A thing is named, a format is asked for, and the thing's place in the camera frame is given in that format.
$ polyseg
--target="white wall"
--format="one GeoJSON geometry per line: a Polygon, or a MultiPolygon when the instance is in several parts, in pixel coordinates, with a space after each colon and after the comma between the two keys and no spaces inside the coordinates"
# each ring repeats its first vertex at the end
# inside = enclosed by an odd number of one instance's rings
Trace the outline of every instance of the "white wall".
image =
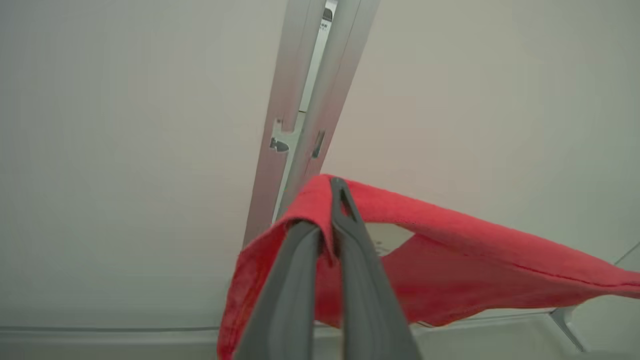
{"type": "Polygon", "coordinates": [[[0,3],[0,326],[219,323],[285,4],[0,3]]]}
{"type": "Polygon", "coordinates": [[[616,261],[640,233],[639,17],[382,1],[323,172],[616,261]]]}

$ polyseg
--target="gray tongs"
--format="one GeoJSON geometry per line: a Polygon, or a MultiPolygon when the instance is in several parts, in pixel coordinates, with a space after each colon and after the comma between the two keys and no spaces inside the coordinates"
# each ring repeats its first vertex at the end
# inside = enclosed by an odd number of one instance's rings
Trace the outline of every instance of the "gray tongs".
{"type": "MultiPolygon", "coordinates": [[[[344,180],[331,179],[335,253],[342,265],[343,357],[420,359],[406,318],[344,180]]],[[[234,356],[235,360],[312,358],[320,228],[289,229],[234,356]]]]}

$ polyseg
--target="gray trim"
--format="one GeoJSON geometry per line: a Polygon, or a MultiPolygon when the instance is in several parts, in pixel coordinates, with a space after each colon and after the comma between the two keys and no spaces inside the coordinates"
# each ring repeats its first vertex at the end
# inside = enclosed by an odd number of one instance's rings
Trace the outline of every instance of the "gray trim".
{"type": "Polygon", "coordinates": [[[287,151],[272,149],[271,139],[274,129],[288,133],[296,125],[324,4],[324,0],[287,3],[243,246],[271,225],[288,156],[287,151]]]}
{"type": "Polygon", "coordinates": [[[320,173],[379,3],[338,2],[278,215],[284,214],[302,186],[320,173]],[[315,140],[322,132],[322,147],[314,154],[315,140]]]}

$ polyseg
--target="metal bracket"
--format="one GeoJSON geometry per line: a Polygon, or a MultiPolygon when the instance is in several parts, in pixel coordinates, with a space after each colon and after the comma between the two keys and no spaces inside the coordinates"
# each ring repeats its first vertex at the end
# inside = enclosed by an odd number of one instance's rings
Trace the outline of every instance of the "metal bracket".
{"type": "Polygon", "coordinates": [[[564,335],[575,345],[579,352],[589,352],[585,341],[578,335],[573,323],[571,323],[571,317],[573,310],[577,306],[559,307],[549,313],[551,319],[558,325],[564,335]]]}

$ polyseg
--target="red cloth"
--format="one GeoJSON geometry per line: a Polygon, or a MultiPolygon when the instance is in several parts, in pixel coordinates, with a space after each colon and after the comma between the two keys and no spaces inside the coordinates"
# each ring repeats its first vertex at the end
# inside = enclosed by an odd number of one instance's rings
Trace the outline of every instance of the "red cloth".
{"type": "MultiPolygon", "coordinates": [[[[330,178],[313,178],[285,216],[240,253],[218,336],[220,359],[232,358],[287,228],[298,219],[317,224],[327,245],[317,265],[316,320],[339,326],[340,269],[328,250],[330,178]]],[[[440,326],[485,309],[564,307],[606,294],[640,299],[640,273],[456,211],[347,184],[365,222],[415,232],[381,259],[409,322],[440,326]]]]}

